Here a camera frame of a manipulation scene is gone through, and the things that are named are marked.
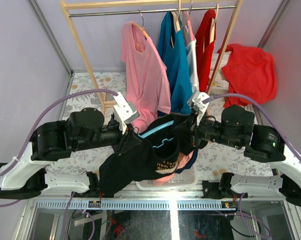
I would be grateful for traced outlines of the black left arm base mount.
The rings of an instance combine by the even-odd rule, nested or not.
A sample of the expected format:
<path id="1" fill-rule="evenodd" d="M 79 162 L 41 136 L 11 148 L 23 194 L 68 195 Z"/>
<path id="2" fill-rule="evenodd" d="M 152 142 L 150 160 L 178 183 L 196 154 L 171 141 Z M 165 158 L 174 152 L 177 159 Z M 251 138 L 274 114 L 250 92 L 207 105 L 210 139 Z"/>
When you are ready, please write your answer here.
<path id="1" fill-rule="evenodd" d="M 85 192 L 87 198 L 112 198 L 114 191 L 110 185 L 100 183 L 98 176 L 94 172 L 87 172 L 88 177 L 88 190 Z"/>

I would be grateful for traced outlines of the black printed t-shirt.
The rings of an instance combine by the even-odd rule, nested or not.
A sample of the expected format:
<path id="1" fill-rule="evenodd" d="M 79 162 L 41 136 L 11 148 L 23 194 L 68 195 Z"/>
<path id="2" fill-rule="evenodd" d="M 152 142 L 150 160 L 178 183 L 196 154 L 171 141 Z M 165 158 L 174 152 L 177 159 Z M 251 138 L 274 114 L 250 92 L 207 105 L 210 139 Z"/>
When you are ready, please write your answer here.
<path id="1" fill-rule="evenodd" d="M 110 155 L 99 167 L 99 181 L 110 185 L 114 193 L 125 188 L 132 181 L 157 180 L 172 174 L 178 166 L 179 153 L 189 155 L 196 148 L 191 140 L 182 140 L 173 134 L 173 128 L 184 121 L 190 121 L 186 115 L 170 114 L 153 121 L 144 131 L 146 133 L 155 127 L 169 121 L 173 125 L 148 136 L 140 138 L 141 145 L 135 146 L 126 153 Z M 162 139 L 174 138 L 160 148 Z"/>

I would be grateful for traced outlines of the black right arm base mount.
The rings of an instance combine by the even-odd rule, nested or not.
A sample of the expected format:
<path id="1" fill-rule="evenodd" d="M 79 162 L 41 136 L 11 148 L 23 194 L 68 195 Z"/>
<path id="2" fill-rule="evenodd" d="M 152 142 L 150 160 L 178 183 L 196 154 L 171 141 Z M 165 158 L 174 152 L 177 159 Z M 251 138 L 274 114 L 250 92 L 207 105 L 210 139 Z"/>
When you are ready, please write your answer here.
<path id="1" fill-rule="evenodd" d="M 202 181 L 203 198 L 221 200 L 223 198 L 233 198 L 235 192 L 231 189 L 231 180 L 234 173 L 225 172 L 222 174 L 219 182 L 208 180 Z"/>

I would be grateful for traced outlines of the blue plastic hanger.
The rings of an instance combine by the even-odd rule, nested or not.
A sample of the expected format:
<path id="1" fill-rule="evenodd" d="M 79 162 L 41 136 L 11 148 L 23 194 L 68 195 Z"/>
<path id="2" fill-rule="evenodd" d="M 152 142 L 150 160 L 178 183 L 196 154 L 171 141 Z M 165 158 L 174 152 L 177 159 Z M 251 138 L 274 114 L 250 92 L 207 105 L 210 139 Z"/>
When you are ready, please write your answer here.
<path id="1" fill-rule="evenodd" d="M 159 131 L 161 131 L 161 130 L 167 128 L 167 127 L 172 126 L 173 123 L 174 123 L 173 120 L 168 121 L 168 122 L 165 122 L 165 123 L 163 123 L 163 124 L 161 124 L 161 125 L 156 126 L 155 128 L 153 128 L 153 129 L 151 129 L 151 130 L 148 130 L 146 133 L 138 134 L 138 136 L 139 136 L 140 138 L 142 138 L 142 139 L 145 139 L 145 138 L 149 137 L 150 135 L 153 135 L 153 134 L 155 134 L 155 133 L 157 133 L 157 132 L 159 132 Z M 161 148 L 166 142 L 170 142 L 170 141 L 172 141 L 173 139 L 174 139 L 174 137 L 172 137 L 172 138 L 163 138 L 160 145 L 153 145 L 152 147 L 153 147 L 153 148 L 156 148 L 156 149 L 159 149 L 159 148 Z"/>

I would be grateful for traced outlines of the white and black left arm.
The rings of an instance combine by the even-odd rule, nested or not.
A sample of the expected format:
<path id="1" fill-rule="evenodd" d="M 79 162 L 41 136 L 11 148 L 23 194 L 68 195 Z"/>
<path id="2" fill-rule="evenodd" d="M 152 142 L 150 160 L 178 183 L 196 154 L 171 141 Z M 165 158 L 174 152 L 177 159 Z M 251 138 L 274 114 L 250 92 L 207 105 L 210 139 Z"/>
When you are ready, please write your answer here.
<path id="1" fill-rule="evenodd" d="M 0 179 L 0 199 L 27 200 L 42 194 L 68 193 L 82 198 L 98 197 L 96 173 L 54 174 L 45 167 L 69 158 L 73 152 L 114 146 L 120 155 L 142 143 L 131 124 L 121 131 L 114 117 L 108 124 L 104 120 L 99 110 L 88 107 L 72 112 L 67 120 L 39 126 L 16 165 L 0 163 L 0 173 L 9 170 Z"/>

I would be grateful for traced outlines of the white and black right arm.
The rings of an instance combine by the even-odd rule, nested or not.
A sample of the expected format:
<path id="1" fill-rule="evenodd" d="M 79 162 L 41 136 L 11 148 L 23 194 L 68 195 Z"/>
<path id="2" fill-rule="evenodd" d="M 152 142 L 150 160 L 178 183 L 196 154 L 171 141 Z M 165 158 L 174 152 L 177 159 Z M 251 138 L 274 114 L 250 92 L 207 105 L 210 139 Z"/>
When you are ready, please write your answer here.
<path id="1" fill-rule="evenodd" d="M 280 171 L 266 177 L 224 172 L 219 182 L 203 181 L 204 198 L 283 197 L 301 207 L 301 161 L 275 128 L 255 124 L 254 120 L 253 112 L 232 105 L 222 111 L 221 121 L 204 116 L 198 122 L 192 113 L 172 131 L 197 149 L 203 149 L 208 142 L 243 149 L 246 158 Z"/>

